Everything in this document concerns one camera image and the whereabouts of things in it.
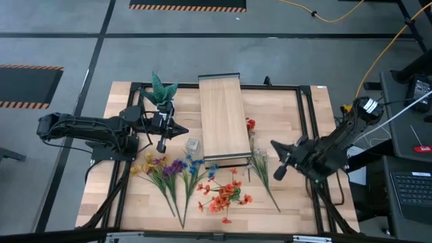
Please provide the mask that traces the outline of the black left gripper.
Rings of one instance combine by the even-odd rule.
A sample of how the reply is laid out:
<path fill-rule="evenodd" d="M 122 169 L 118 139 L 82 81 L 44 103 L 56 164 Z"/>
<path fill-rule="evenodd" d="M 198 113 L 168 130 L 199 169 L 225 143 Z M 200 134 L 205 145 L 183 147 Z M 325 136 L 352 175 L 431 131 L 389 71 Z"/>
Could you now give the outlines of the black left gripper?
<path fill-rule="evenodd" d="M 170 109 L 165 113 L 161 111 L 155 112 L 154 116 L 149 119 L 150 124 L 148 127 L 148 133 L 171 139 L 182 134 L 187 134 L 189 129 L 179 124 L 175 124 L 173 121 L 173 115 L 174 109 Z"/>

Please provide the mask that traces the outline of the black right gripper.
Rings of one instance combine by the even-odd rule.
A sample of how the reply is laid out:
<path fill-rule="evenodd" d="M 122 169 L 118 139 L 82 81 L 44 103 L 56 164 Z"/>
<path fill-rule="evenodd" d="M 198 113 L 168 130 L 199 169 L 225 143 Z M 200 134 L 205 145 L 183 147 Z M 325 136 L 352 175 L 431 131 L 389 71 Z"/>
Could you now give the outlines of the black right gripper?
<path fill-rule="evenodd" d="M 303 135 L 294 144 L 293 149 L 293 144 L 284 144 L 276 140 L 271 140 L 271 145 L 277 151 L 280 161 L 285 161 L 290 156 L 293 166 L 297 169 L 303 166 L 312 150 L 313 141 L 308 136 Z"/>

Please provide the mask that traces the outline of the white artificial flower bunch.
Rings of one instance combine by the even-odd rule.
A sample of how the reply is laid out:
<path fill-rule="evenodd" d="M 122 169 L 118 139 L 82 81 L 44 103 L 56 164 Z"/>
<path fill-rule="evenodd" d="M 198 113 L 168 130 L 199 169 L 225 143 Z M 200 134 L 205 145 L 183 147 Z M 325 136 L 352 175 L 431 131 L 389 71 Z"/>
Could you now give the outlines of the white artificial flower bunch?
<path fill-rule="evenodd" d="M 248 168 L 253 170 L 253 172 L 255 172 L 257 177 L 263 183 L 267 194 L 270 196 L 277 211 L 280 213 L 281 210 L 277 205 L 269 186 L 268 156 L 259 149 L 254 150 L 252 152 L 252 156 L 248 159 Z"/>

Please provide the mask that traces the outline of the purple artificial flower bunch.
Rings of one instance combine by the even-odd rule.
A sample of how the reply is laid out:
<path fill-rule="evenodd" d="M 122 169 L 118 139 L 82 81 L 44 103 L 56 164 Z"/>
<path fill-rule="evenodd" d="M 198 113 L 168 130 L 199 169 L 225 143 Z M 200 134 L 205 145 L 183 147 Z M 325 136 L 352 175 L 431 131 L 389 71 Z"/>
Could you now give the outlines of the purple artificial flower bunch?
<path fill-rule="evenodd" d="M 183 171 L 183 162 L 181 159 L 175 159 L 172 162 L 169 162 L 166 157 L 162 157 L 154 159 L 153 163 L 155 166 L 155 170 L 153 172 L 155 179 L 160 186 L 163 186 L 165 194 L 167 194 L 166 191 L 168 191 L 170 194 L 175 212 L 177 213 L 180 222 L 180 226 L 184 227 L 184 223 L 181 220 L 180 211 L 178 209 L 176 193 L 177 176 Z"/>

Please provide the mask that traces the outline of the blue artificial flower bunch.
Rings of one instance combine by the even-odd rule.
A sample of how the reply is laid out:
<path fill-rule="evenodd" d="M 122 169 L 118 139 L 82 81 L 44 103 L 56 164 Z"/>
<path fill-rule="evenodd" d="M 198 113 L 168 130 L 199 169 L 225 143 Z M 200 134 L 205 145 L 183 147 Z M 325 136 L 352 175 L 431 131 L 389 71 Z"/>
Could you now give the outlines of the blue artificial flower bunch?
<path fill-rule="evenodd" d="M 203 186 L 201 180 L 208 178 L 209 181 L 211 181 L 215 177 L 215 172 L 219 169 L 219 166 L 218 164 L 210 165 L 208 169 L 204 169 L 203 172 L 200 172 L 200 169 L 205 165 L 205 162 L 203 159 L 193 159 L 191 154 L 186 155 L 182 165 L 184 168 L 180 176 L 184 181 L 186 199 L 184 215 L 182 217 L 182 228 L 185 228 L 187 210 L 191 196 L 196 190 L 204 190 L 205 192 L 210 191 L 210 187 Z"/>

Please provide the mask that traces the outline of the red artificial flower bunch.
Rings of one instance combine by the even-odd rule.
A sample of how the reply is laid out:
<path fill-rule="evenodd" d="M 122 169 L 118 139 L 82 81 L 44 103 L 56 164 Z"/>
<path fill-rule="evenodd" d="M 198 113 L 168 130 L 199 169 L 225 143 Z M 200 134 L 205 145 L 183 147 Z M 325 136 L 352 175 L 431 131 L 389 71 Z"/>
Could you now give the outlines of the red artificial flower bunch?
<path fill-rule="evenodd" d="M 248 132 L 248 141 L 250 144 L 250 149 L 254 152 L 254 136 L 255 136 L 255 128 L 256 122 L 249 117 L 246 118 L 246 129 Z M 252 157 L 248 158 L 248 181 L 250 181 L 250 170 L 252 169 Z"/>

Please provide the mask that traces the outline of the yellow artificial flower bunch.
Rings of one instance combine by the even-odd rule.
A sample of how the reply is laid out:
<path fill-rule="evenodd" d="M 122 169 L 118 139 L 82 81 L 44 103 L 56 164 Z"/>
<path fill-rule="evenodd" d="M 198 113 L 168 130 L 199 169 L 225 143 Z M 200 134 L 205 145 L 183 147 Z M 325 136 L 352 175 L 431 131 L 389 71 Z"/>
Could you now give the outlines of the yellow artificial flower bunch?
<path fill-rule="evenodd" d="M 166 156 L 155 157 L 152 153 L 147 153 L 144 156 L 144 164 L 133 165 L 130 168 L 130 173 L 156 186 L 166 200 L 171 214 L 176 216 L 167 194 L 169 180 L 168 169 L 169 166 L 167 165 Z"/>

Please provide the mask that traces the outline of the orange artificial flower bunch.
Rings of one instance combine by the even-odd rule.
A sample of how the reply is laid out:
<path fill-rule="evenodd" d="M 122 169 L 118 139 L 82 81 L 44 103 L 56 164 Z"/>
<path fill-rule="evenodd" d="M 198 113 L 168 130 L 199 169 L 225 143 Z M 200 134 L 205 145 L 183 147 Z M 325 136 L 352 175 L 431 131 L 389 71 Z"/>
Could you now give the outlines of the orange artificial flower bunch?
<path fill-rule="evenodd" d="M 202 192 L 204 196 L 211 196 L 209 200 L 205 202 L 198 202 L 198 210 L 202 213 L 205 209 L 208 209 L 210 213 L 220 213 L 224 211 L 225 216 L 221 218 L 221 222 L 224 224 L 232 223 L 232 220 L 228 217 L 229 209 L 232 205 L 244 206 L 253 202 L 251 195 L 242 193 L 242 181 L 236 179 L 238 169 L 231 168 L 229 172 L 231 175 L 230 183 L 220 184 L 215 181 L 214 177 L 211 181 L 207 181 L 208 184 L 203 184 L 203 186 L 210 187 L 209 192 L 205 192 L 204 190 L 198 191 Z M 239 201 L 231 200 L 231 195 L 234 193 L 235 187 L 241 189 Z"/>

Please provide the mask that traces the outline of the green plant in white pot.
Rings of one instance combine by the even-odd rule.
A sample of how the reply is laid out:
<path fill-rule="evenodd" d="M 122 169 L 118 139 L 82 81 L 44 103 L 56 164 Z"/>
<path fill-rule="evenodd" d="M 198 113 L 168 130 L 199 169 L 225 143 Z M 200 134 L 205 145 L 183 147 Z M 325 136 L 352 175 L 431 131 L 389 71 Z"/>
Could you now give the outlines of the green plant in white pot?
<path fill-rule="evenodd" d="M 161 79 L 152 72 L 152 92 L 147 92 L 143 89 L 140 94 L 148 99 L 159 111 L 168 112 L 172 108 L 173 97 L 175 96 L 178 83 L 173 83 L 164 86 Z"/>

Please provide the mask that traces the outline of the dark grey desk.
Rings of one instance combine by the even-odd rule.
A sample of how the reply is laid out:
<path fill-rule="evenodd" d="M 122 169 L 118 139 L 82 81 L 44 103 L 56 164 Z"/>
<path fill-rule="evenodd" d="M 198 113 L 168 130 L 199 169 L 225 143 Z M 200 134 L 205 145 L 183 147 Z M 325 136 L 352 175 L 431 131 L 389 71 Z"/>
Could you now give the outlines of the dark grey desk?
<path fill-rule="evenodd" d="M 389 103 L 385 106 L 387 117 L 390 119 L 405 108 L 407 84 L 397 83 L 390 71 L 379 74 L 384 101 Z M 391 139 L 394 152 L 397 157 L 432 163 L 432 153 L 417 153 L 414 147 L 432 146 L 432 122 L 425 122 L 424 118 L 432 115 L 430 112 L 424 114 L 407 109 L 403 114 L 389 122 Z"/>
<path fill-rule="evenodd" d="M 392 171 L 432 173 L 432 163 L 383 156 L 367 166 L 367 188 L 372 204 L 385 212 L 390 234 L 398 240 L 432 243 L 432 225 L 402 216 L 390 178 Z"/>

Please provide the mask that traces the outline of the black handheld device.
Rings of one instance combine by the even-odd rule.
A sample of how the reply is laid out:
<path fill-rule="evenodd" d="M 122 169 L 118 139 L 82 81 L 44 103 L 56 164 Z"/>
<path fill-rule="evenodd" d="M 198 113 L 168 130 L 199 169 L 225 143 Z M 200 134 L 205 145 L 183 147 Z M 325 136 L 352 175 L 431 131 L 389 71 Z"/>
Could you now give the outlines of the black handheld device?
<path fill-rule="evenodd" d="M 409 106 L 411 103 L 415 102 L 417 99 L 421 98 L 428 92 L 432 90 L 431 82 L 428 77 L 423 75 L 414 75 L 411 77 L 408 84 L 405 106 Z M 430 110 L 432 106 L 432 101 L 428 97 L 419 101 L 411 107 L 411 109 L 418 111 L 420 113 L 426 113 Z"/>

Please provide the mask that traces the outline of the black desk base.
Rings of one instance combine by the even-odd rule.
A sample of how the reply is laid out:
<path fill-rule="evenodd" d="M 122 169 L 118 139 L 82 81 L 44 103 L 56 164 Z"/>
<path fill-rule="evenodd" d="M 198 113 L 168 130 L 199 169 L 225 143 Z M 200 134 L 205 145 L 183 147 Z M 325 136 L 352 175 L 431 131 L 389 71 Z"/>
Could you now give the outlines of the black desk base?
<path fill-rule="evenodd" d="M 402 70 L 391 70 L 392 78 L 400 83 L 408 83 L 414 75 L 432 76 L 432 49 L 415 59 Z"/>

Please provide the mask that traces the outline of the dark grey furniture leg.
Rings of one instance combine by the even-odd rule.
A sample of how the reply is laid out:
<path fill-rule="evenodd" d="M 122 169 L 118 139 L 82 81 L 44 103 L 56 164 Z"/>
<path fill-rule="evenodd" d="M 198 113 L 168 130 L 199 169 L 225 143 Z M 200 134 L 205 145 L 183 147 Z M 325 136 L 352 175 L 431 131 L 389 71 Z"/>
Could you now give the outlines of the dark grey furniture leg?
<path fill-rule="evenodd" d="M 6 148 L 0 147 L 0 162 L 3 159 L 14 159 L 16 161 L 24 161 L 26 159 L 26 156 L 10 151 Z"/>

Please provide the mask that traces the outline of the black diagonal desk bar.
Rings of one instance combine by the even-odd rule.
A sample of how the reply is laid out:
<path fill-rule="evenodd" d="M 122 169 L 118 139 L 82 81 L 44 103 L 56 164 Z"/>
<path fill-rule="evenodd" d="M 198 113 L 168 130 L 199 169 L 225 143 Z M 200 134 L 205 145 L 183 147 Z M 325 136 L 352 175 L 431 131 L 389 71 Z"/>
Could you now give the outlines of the black diagonal desk bar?
<path fill-rule="evenodd" d="M 415 21 L 411 20 L 411 17 L 408 13 L 408 10 L 406 9 L 406 7 L 404 6 L 402 0 L 396 0 L 396 3 L 400 9 L 400 11 L 402 12 L 402 15 L 404 16 L 404 23 L 407 25 L 407 27 L 409 28 L 409 30 L 411 31 L 414 40 L 418 43 L 419 47 L 421 48 L 421 51 L 423 53 L 427 52 L 427 48 L 423 42 L 423 38 L 421 37 L 421 35 L 419 34 L 416 26 L 415 26 Z"/>

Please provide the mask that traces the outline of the red-handled tool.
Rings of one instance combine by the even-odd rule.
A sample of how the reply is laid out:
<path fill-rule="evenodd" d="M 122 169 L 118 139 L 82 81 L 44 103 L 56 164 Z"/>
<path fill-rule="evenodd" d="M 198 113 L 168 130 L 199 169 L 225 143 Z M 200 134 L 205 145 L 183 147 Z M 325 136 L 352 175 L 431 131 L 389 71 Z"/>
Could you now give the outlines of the red-handled tool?
<path fill-rule="evenodd" d="M 410 125 L 410 128 L 418 142 L 418 146 L 414 146 L 413 151 L 416 153 L 432 153 L 432 146 L 423 145 L 412 125 Z"/>

